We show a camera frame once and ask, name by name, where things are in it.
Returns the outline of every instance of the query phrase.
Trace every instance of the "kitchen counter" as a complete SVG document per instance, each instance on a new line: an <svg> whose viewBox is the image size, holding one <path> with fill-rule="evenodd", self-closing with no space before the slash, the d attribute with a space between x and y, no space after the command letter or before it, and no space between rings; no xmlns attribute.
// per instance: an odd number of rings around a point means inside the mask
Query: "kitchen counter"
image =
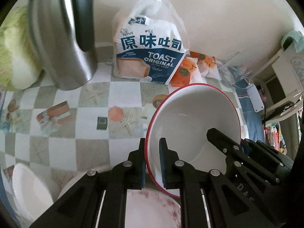
<svg viewBox="0 0 304 228"><path fill-rule="evenodd" d="M242 109L235 90L215 79L202 79L221 90L235 105L241 122L242 138L248 137ZM2 119L10 101L10 132L0 131L0 168L6 194L14 210L13 166L22 162L37 175L53 179L62 189L77 172L110 165L127 159L145 137L149 121L162 99L176 88L140 83L113 76L110 63L99 63L94 77L71 91L58 90L47 74L26 90L7 92ZM36 120L39 113L67 101L69 119L55 131L45 133Z"/></svg>

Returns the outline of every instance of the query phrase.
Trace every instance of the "stainless steel kettle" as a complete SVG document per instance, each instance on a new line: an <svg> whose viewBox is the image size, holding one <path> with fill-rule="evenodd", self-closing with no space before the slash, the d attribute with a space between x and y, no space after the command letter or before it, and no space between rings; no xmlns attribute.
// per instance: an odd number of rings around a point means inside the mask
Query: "stainless steel kettle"
<svg viewBox="0 0 304 228"><path fill-rule="evenodd" d="M61 90L84 85L97 69L93 0L30 0L29 30L45 70Z"/></svg>

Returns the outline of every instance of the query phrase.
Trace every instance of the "snack package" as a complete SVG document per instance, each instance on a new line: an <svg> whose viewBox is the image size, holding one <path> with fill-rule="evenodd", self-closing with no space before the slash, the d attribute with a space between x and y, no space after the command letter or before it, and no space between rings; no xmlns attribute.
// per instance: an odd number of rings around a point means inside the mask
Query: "snack package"
<svg viewBox="0 0 304 228"><path fill-rule="evenodd" d="M168 84L189 49L183 21L167 0L138 0L114 17L114 75Z"/></svg>
<svg viewBox="0 0 304 228"><path fill-rule="evenodd" d="M201 53L190 51L190 56L197 58L197 67L202 77L214 78L221 81L219 70L216 66L217 61L213 56L207 56Z"/></svg>
<svg viewBox="0 0 304 228"><path fill-rule="evenodd" d="M184 58L171 79L171 86L183 87L190 83L191 73L196 70L196 63L189 58Z"/></svg>

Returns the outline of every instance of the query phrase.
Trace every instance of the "chinese characters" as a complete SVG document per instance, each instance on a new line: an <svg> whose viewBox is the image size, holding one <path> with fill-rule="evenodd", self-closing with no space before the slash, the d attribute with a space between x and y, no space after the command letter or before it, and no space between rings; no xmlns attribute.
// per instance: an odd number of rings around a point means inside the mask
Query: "chinese characters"
<svg viewBox="0 0 304 228"><path fill-rule="evenodd" d="M138 45L136 45L138 41L136 42L135 39L138 40L138 38L135 38L135 36L121 38L121 44L124 51L138 48ZM161 45L162 47L174 48L180 51L182 42L181 40L177 39L169 40L169 37L159 38L157 40L156 35L153 35L152 33L149 33L148 35L139 36L139 45L143 45L148 48L154 48L156 44Z"/></svg>

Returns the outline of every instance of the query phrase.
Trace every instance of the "red-rimmed bowl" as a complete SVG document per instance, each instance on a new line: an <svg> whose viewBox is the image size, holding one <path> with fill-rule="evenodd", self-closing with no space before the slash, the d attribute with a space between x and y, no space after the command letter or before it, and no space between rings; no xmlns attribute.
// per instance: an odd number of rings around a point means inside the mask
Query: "red-rimmed bowl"
<svg viewBox="0 0 304 228"><path fill-rule="evenodd" d="M196 169L226 172L226 156L208 142L208 129L216 128L240 142L241 127L234 105L218 88L195 83L172 92L157 108L148 127L145 158L154 183L166 194L179 197L179 190L166 190L162 183L159 139Z"/></svg>

